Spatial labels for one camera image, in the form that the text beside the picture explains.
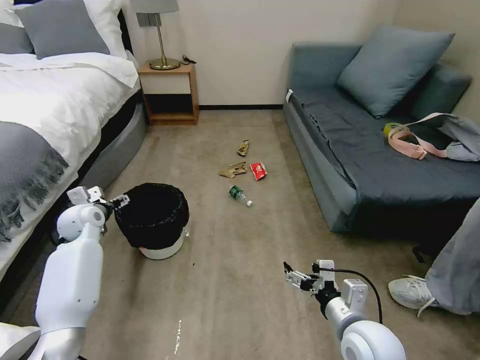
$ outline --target pink strap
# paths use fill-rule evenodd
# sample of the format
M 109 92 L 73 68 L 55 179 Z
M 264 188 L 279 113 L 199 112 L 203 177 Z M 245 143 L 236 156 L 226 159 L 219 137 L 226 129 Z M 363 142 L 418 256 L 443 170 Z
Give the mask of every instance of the pink strap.
M 440 116 L 440 115 L 445 115 L 445 114 L 440 112 L 434 112 L 419 121 L 405 124 L 404 127 L 414 125 L 414 124 L 419 124 L 424 121 L 436 118 L 437 116 Z M 388 143 L 396 151 L 398 151 L 401 154 L 407 155 L 408 157 L 411 157 L 413 159 L 418 159 L 418 160 L 422 160 L 427 155 L 427 153 L 433 154 L 439 158 L 447 157 L 447 150 L 438 150 L 431 143 L 429 143 L 428 141 L 422 140 L 421 138 L 416 136 L 413 132 L 402 130 L 404 129 L 404 127 L 403 126 L 395 127 L 392 130 L 390 130 L 390 132 L 388 133 Z M 417 139 L 419 145 L 401 140 L 402 138 L 405 138 L 407 136 L 414 136 Z

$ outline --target gray pants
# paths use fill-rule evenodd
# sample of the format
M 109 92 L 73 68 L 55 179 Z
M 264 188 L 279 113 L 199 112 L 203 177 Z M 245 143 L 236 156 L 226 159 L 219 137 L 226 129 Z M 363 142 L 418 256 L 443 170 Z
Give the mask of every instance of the gray pants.
M 425 280 L 443 308 L 480 312 L 480 199 L 435 259 Z

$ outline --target beige carpet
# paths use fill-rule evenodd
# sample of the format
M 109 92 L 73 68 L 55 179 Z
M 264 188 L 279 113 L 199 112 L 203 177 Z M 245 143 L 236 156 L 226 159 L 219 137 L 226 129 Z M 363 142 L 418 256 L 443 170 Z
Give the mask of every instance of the beige carpet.
M 245 160 L 264 162 L 268 176 L 260 182 L 250 172 L 218 176 L 241 159 L 236 150 L 245 139 L 251 140 Z M 109 221 L 87 359 L 340 359 L 320 305 L 284 280 L 283 261 L 307 272 L 315 259 L 371 278 L 384 323 L 409 359 L 480 358 L 478 316 L 428 309 L 417 319 L 391 300 L 388 281 L 427 270 L 411 243 L 329 232 L 281 111 L 204 111 L 196 127 L 151 128 L 108 195 L 144 182 L 183 190 L 190 237 L 172 258 L 152 261 Z M 244 189 L 252 208 L 229 198 L 229 184 Z M 373 292 L 367 314 L 377 319 Z

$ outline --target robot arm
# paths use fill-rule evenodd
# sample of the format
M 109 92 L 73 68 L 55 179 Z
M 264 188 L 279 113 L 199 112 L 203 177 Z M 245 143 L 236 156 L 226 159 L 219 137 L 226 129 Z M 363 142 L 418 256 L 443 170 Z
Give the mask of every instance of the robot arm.
M 344 360 L 406 360 L 400 340 L 381 323 L 366 320 L 363 314 L 368 287 L 359 279 L 345 279 L 341 292 L 335 282 L 335 263 L 317 260 L 312 275 L 295 271 L 286 262 L 286 281 L 308 291 L 320 303 L 323 316 L 329 320 L 340 340 Z
M 57 220 L 58 234 L 67 242 L 45 265 L 35 310 L 41 335 L 29 360 L 76 360 L 100 298 L 100 238 L 111 210 L 99 187 L 77 187 L 67 194 L 74 206 Z

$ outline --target power cord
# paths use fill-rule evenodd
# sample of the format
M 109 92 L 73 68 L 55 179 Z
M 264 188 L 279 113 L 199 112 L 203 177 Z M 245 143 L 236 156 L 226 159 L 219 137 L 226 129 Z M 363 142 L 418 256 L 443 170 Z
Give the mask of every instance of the power cord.
M 196 64 L 197 63 L 194 60 L 190 60 L 186 55 L 183 55 L 181 58 L 183 59 L 183 61 L 185 61 L 185 62 L 180 61 L 180 64 L 183 64 L 183 65 L 189 65 L 189 64 Z
M 361 272 L 358 272 L 358 271 L 355 271 L 355 270 L 346 270 L 346 269 L 337 269 L 337 268 L 329 269 L 329 268 L 326 268 L 326 267 L 319 267 L 319 266 L 315 266 L 315 265 L 316 264 L 313 264 L 313 266 L 314 266 L 313 272 L 314 273 L 318 273 L 320 271 L 329 271 L 329 272 L 332 272 L 332 273 L 353 274 L 353 275 L 357 275 L 357 276 L 363 278 L 371 286 L 371 288 L 373 289 L 373 292 L 375 293 L 376 303 L 378 305 L 378 322 L 380 324 L 384 323 L 384 316 L 383 316 L 383 313 L 382 313 L 382 302 L 380 301 L 379 292 L 377 291 L 377 288 L 375 287 L 374 283 L 371 282 L 368 277 L 363 275 Z

